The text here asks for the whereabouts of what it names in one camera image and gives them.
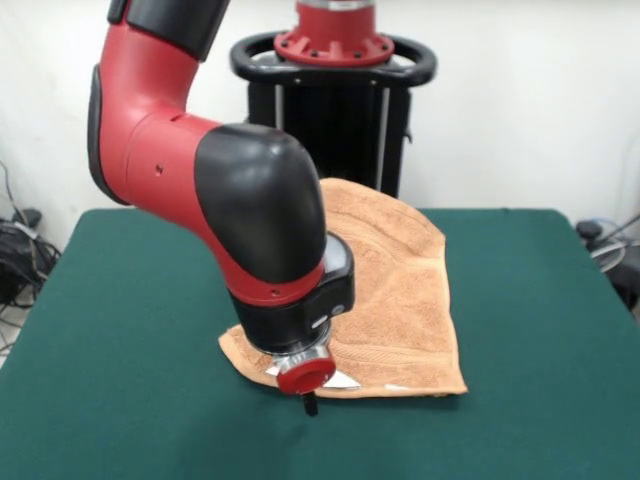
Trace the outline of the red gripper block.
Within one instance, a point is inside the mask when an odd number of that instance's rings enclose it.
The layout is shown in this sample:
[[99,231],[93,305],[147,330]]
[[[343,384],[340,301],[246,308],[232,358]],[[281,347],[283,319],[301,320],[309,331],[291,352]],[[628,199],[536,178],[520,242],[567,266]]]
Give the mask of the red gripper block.
[[280,364],[276,382],[283,393],[301,395],[305,413],[315,417],[319,410],[314,391],[334,374],[335,362],[331,357],[289,357]]

